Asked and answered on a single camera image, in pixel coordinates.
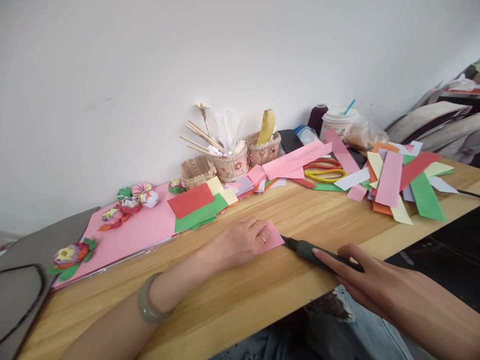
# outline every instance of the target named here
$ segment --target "scissors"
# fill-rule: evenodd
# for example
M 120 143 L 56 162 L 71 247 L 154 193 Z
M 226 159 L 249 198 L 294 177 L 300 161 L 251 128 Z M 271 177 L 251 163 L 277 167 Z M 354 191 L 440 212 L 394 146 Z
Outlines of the scissors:
M 308 260 L 309 262 L 331 272 L 332 274 L 334 275 L 337 275 L 335 273 L 335 271 L 333 271 L 328 265 L 326 265 L 323 261 L 320 261 L 312 252 L 312 249 L 315 248 L 315 249 L 319 249 L 325 253 L 327 253 L 328 255 L 330 255 L 331 257 L 335 258 L 336 260 L 338 260 L 339 262 L 342 262 L 344 263 L 345 265 L 351 267 L 353 270 L 356 270 L 360 273 L 363 273 L 365 270 L 363 268 L 363 266 L 361 266 L 360 264 L 357 264 L 355 262 L 352 262 L 350 260 L 347 260 L 346 258 L 344 257 L 341 257 L 341 256 L 338 256 L 337 254 L 334 254 L 333 252 L 330 252 L 330 251 L 327 251 L 325 249 L 322 249 L 321 247 L 318 247 L 318 246 L 315 246 L 311 243 L 309 243 L 308 241 L 304 241 L 304 240 L 295 240 L 291 237 L 286 237 L 286 236 L 283 236 L 283 235 L 280 235 L 281 238 L 283 239 L 284 241 L 284 244 L 287 248 L 289 249 L 292 249 L 293 251 L 295 251 L 301 258 L 305 259 L 305 260 Z
M 327 164 L 332 164 L 333 166 L 330 165 L 320 165 L 318 163 L 327 163 Z M 325 169 L 322 171 L 313 171 L 313 170 L 307 170 L 307 169 Z M 318 158 L 315 161 L 312 161 L 305 165 L 303 167 L 303 172 L 305 173 L 305 176 L 316 180 L 321 183 L 335 183 L 340 179 L 343 179 L 346 177 L 348 174 L 345 170 L 342 169 L 342 164 L 340 164 L 337 160 L 330 159 L 330 158 Z M 334 177 L 334 178 L 324 178 L 324 177 L 319 177 L 317 175 L 325 175 L 325 174 L 334 174 L 338 173 L 340 174 L 339 177 Z

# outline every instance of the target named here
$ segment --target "bracelet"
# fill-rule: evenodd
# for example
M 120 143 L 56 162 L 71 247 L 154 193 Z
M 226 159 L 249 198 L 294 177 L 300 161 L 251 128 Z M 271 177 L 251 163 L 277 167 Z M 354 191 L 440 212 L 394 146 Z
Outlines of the bracelet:
M 173 308 L 169 312 L 157 313 L 150 306 L 150 301 L 149 301 L 150 285 L 160 274 L 161 272 L 157 272 L 157 273 L 154 273 L 152 276 L 150 276 L 142 285 L 140 289 L 140 294 L 138 295 L 138 309 L 140 310 L 140 314 L 145 319 L 145 321 L 151 324 L 161 324 L 162 322 L 167 320 L 175 310 L 175 308 Z

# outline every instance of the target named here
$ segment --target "banana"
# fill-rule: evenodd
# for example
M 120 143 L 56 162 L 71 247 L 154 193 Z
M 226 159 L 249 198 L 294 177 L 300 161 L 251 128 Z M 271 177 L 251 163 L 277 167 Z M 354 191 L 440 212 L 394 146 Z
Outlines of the banana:
M 272 109 L 263 112 L 263 120 L 261 121 L 260 134 L 258 135 L 257 145 L 266 143 L 272 137 L 275 128 L 275 113 Z

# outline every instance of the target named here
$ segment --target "blue straw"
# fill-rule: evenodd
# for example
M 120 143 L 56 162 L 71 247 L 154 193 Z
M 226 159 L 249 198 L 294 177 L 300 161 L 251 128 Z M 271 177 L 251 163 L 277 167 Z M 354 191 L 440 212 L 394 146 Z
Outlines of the blue straw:
M 352 106 L 355 104 L 355 102 L 357 101 L 357 99 L 353 99 L 350 103 L 350 105 L 346 108 L 346 111 L 343 113 L 343 115 L 347 115 L 347 113 L 350 111 L 350 109 L 352 108 Z

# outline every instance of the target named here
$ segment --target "pen holder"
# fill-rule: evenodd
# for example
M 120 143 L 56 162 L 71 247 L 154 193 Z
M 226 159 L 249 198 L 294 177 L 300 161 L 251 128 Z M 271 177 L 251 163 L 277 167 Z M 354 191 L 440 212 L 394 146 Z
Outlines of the pen holder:
M 191 190 L 212 179 L 217 170 L 206 156 L 200 155 L 182 162 L 180 173 L 183 186 Z
M 257 145 L 259 135 L 260 132 L 256 132 L 246 137 L 250 166 L 263 165 L 279 157 L 280 141 L 282 141 L 280 134 L 276 132 L 272 140 Z
M 216 171 L 224 183 L 240 179 L 249 170 L 247 159 L 247 145 L 244 140 L 239 140 L 235 151 L 229 157 L 214 157 Z

